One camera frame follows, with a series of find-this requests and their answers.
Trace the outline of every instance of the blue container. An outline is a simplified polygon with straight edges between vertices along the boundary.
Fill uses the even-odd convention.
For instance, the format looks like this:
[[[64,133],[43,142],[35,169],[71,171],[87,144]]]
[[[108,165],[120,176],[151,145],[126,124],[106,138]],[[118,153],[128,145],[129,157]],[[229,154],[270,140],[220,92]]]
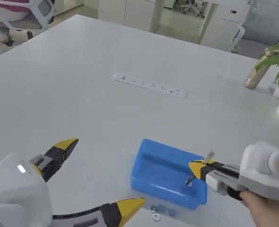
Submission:
[[[159,199],[196,209],[207,202],[207,185],[199,179],[186,186],[189,162],[204,159],[152,140],[144,139],[131,173],[131,188]]]

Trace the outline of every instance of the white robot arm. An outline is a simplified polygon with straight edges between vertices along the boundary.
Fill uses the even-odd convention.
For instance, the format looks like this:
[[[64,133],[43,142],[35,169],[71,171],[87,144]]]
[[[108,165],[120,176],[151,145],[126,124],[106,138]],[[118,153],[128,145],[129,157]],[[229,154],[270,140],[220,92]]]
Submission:
[[[279,148],[267,142],[248,146],[240,166],[198,160],[190,162],[189,167],[195,177],[222,195],[241,200],[240,192],[250,190],[279,201]]]
[[[0,162],[0,227],[122,227],[140,209],[143,198],[53,215],[46,182],[77,142],[76,138],[58,142],[30,161],[13,154]]]

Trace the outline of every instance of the power strip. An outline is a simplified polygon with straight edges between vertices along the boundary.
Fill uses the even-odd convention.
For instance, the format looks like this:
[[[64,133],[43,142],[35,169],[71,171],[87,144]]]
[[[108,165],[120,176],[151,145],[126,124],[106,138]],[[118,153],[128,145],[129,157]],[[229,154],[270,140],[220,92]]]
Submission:
[[[180,98],[186,98],[186,92],[185,92],[185,90],[183,90],[181,88],[173,88],[173,87],[170,87],[167,85],[159,84],[159,83],[148,81],[145,79],[135,78],[135,77],[132,77],[132,76],[129,76],[126,74],[121,74],[121,73],[115,73],[114,76],[112,77],[112,79],[119,81],[119,82],[126,83],[126,84],[131,84],[131,85],[135,85],[138,87],[142,87],[142,88],[150,89],[150,90],[157,91],[160,93],[164,93],[167,95],[176,96],[176,97],[180,97]]]

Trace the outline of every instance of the yellow and black jaw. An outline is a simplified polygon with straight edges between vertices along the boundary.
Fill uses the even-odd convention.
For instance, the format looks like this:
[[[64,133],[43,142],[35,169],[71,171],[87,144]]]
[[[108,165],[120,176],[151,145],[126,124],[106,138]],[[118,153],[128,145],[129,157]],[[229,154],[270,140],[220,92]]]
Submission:
[[[216,162],[210,160],[207,164],[203,164],[202,160],[197,160],[193,162],[189,162],[189,168],[196,178],[206,181],[206,176],[208,173],[214,171],[214,169],[218,169],[224,166],[224,164],[220,162]]]
[[[69,158],[77,143],[77,138],[60,141],[54,144],[45,155],[38,155],[30,162],[47,182]]]
[[[80,213],[54,215],[51,227],[122,227],[144,203],[144,198],[130,199]]]

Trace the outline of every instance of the washer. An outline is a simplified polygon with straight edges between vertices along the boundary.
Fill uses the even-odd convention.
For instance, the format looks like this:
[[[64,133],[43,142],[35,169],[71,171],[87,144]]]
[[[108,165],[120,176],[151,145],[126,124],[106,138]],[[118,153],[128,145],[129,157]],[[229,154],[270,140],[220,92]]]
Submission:
[[[151,206],[150,211],[151,211],[151,213],[155,214],[157,212],[157,207],[156,206]]]
[[[159,214],[153,214],[152,218],[154,221],[159,221]]]
[[[174,217],[176,215],[176,211],[174,209],[168,209],[167,214],[171,217]]]
[[[157,206],[157,211],[158,211],[158,212],[162,213],[162,212],[164,212],[165,210],[166,210],[166,207],[165,207],[164,205],[158,205],[158,206]]]

